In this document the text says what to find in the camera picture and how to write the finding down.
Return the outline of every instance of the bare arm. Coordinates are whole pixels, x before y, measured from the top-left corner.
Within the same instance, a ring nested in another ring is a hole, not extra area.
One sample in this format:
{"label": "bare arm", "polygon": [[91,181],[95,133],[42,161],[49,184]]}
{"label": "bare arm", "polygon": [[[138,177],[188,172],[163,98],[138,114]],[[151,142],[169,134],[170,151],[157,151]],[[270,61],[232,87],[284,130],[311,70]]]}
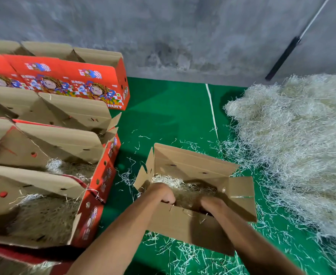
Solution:
{"label": "bare arm", "polygon": [[201,205],[223,227],[251,275],[304,275],[284,254],[271,245],[221,199],[202,197]]}
{"label": "bare arm", "polygon": [[161,201],[174,203],[172,190],[163,183],[150,185],[77,258],[67,274],[122,275],[134,257],[152,214]]}

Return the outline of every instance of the person's right arm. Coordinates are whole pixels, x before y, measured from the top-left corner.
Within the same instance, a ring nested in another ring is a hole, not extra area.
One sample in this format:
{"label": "person's right arm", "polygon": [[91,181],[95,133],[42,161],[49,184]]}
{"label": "person's right arm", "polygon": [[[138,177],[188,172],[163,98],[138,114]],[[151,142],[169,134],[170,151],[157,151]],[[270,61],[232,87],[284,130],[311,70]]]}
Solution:
{"label": "person's right arm", "polygon": [[284,254],[271,245],[221,199],[202,197],[201,205],[223,227],[251,275],[304,275]]}

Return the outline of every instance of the open cardboard box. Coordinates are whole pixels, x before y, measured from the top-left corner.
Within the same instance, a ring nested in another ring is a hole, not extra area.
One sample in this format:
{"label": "open cardboard box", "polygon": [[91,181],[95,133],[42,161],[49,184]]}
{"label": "open cardboard box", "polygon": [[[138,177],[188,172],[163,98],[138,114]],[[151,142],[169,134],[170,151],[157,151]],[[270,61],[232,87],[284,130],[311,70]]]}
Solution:
{"label": "open cardboard box", "polygon": [[93,131],[102,138],[114,163],[121,142],[116,128],[121,113],[111,117],[102,101],[1,87],[0,117]]}
{"label": "open cardboard box", "polygon": [[[113,89],[121,98],[121,105],[109,103],[107,105],[114,109],[126,109],[130,93],[123,56],[120,52],[73,48],[71,45],[64,43],[22,41],[20,44],[15,41],[0,40],[0,54],[55,57],[66,61],[106,66],[106,73],[108,73],[107,77],[104,78],[108,82],[106,86]],[[63,64],[61,61],[61,67],[65,70],[65,74],[69,75],[68,64]],[[70,80],[79,79],[70,76]]]}
{"label": "open cardboard box", "polygon": [[[217,189],[217,195],[244,220],[256,222],[256,203],[252,177],[230,177],[239,165],[181,148],[154,144],[141,166],[135,188],[147,189],[156,174],[172,176],[185,182],[204,181]],[[234,248],[214,217],[161,202],[147,228],[149,231],[234,255]]]}
{"label": "open cardboard box", "polygon": [[116,171],[95,133],[0,118],[0,165],[45,171],[51,158],[96,165],[89,188],[106,201]]}
{"label": "open cardboard box", "polygon": [[[63,245],[87,247],[93,241],[93,236],[97,231],[103,205],[89,190],[86,190],[86,187],[80,180],[71,176],[0,166],[0,244],[27,248]],[[20,195],[27,194],[51,195],[60,199],[65,199],[65,197],[80,199],[78,213],[70,231],[70,238],[66,243],[43,242],[5,233],[6,226],[18,214],[14,201]]]}

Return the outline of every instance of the red hole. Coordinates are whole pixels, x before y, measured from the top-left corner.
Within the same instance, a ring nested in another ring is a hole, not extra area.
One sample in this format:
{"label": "red hole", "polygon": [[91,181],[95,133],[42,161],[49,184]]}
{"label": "red hole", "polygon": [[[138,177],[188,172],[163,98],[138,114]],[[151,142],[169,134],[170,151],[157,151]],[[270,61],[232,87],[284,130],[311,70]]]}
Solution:
{"label": "red hole", "polygon": [[5,198],[6,196],[7,196],[7,192],[6,191],[0,192],[0,197],[1,198]]}

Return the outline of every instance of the white floor line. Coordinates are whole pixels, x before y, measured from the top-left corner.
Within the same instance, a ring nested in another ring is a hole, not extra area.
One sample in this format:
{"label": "white floor line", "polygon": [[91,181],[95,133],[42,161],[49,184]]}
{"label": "white floor line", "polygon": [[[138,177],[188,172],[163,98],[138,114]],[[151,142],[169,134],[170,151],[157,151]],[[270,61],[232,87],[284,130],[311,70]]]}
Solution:
{"label": "white floor line", "polygon": [[208,95],[209,95],[209,101],[210,101],[210,106],[211,106],[211,114],[213,115],[213,122],[214,122],[214,127],[215,127],[215,133],[216,133],[216,138],[219,140],[219,137],[217,136],[217,127],[216,127],[216,122],[215,122],[215,116],[214,116],[214,108],[213,108],[213,102],[211,100],[211,93],[209,91],[209,85],[206,85],[206,89],[208,91]]}

